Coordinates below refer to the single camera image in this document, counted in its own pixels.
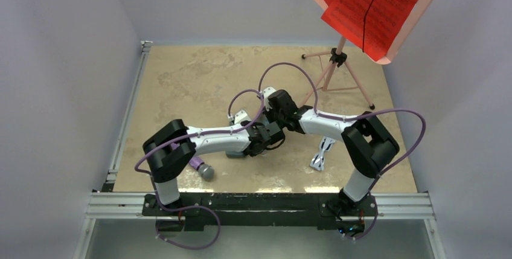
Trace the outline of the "teal glasses case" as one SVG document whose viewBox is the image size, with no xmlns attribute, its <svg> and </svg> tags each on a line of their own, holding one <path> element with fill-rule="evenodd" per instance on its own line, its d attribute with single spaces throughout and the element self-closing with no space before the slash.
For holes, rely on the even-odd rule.
<svg viewBox="0 0 512 259">
<path fill-rule="evenodd" d="M 243 152 L 233 152 L 233 151 L 226 151 L 225 155 L 227 158 L 231 158 L 231 159 L 243 159 L 246 157 L 246 155 Z"/>
</svg>

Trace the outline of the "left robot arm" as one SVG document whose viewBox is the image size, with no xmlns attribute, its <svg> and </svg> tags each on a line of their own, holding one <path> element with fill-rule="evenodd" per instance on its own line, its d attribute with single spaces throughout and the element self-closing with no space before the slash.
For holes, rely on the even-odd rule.
<svg viewBox="0 0 512 259">
<path fill-rule="evenodd" d="M 157 209 L 165 216 L 180 208 L 177 177 L 194 157 L 217 152 L 240 152 L 257 156 L 286 139 L 273 123 L 242 121 L 228 127 L 201 129 L 186 126 L 182 119 L 169 122 L 143 145 L 152 181 L 159 198 Z"/>
</svg>

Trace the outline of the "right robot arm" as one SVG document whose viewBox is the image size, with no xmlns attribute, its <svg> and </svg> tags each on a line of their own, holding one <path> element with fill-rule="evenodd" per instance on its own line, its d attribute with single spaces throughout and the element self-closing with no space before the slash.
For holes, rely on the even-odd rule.
<svg viewBox="0 0 512 259">
<path fill-rule="evenodd" d="M 354 170 L 341 189 L 339 207 L 348 215 L 360 210 L 371 185 L 400 150 L 382 122 L 371 112 L 368 118 L 358 118 L 321 112 L 308 105 L 298 107 L 282 89 L 266 88 L 263 97 L 270 122 L 291 132 L 321 135 L 345 144 Z"/>
</svg>

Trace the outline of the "white folded glasses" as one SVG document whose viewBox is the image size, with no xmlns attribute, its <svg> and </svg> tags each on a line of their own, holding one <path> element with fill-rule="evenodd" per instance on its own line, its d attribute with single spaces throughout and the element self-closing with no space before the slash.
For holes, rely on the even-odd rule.
<svg viewBox="0 0 512 259">
<path fill-rule="evenodd" d="M 319 150 L 318 152 L 313 156 L 312 160 L 310 161 L 310 167 L 317 171 L 323 171 L 324 170 L 324 164 L 325 164 L 325 154 L 329 152 L 333 144 L 336 142 L 335 139 L 323 136 L 321 139 L 321 142 L 319 143 Z"/>
</svg>

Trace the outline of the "purple microphone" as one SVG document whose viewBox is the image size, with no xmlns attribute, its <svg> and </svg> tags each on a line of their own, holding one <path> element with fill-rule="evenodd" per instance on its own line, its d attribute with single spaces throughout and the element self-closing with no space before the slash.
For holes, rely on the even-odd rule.
<svg viewBox="0 0 512 259">
<path fill-rule="evenodd" d="M 211 181 L 214 179 L 214 169 L 212 166 L 206 164 L 200 157 L 193 157 L 189 161 L 189 166 L 192 167 L 200 177 L 205 181 Z"/>
</svg>

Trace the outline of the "red sheet music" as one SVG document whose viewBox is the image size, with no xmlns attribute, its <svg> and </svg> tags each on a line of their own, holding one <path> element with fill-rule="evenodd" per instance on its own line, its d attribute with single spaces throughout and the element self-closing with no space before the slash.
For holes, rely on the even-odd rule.
<svg viewBox="0 0 512 259">
<path fill-rule="evenodd" d="M 418 0 L 324 0 L 321 19 L 374 61 L 384 58 Z"/>
</svg>

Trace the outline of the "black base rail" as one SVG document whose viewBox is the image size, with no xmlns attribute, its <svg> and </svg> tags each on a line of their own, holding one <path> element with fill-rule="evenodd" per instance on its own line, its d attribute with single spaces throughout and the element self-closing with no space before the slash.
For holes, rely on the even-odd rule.
<svg viewBox="0 0 512 259">
<path fill-rule="evenodd" d="M 161 208 L 146 194 L 144 217 L 171 217 L 186 231 L 205 226 L 308 226 L 359 233 L 365 221 L 377 214 L 373 196 L 351 203 L 338 193 L 182 193 L 179 200 Z"/>
</svg>

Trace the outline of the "aluminium frame rail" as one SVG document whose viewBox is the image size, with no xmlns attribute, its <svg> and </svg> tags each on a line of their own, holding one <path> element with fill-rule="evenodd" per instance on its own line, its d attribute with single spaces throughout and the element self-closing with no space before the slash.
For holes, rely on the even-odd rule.
<svg viewBox="0 0 512 259">
<path fill-rule="evenodd" d="M 410 167 L 390 175 L 398 193 L 382 193 L 354 161 L 405 153 L 383 74 L 355 47 L 347 63 L 328 63 L 325 46 L 148 45 L 135 85 L 111 192 L 94 192 L 75 258 L 93 258 L 99 224 L 142 223 L 136 241 L 107 240 L 118 255 L 203 258 L 235 247 L 227 232 L 256 227 L 270 240 L 242 258 L 283 251 L 280 232 L 312 231 L 292 248 L 318 258 L 329 239 L 350 254 L 350 243 L 383 258 L 401 258 L 389 240 L 406 229 L 379 231 L 381 223 L 423 225 L 435 258 L 444 253 L 430 197 L 412 185 Z"/>
</svg>

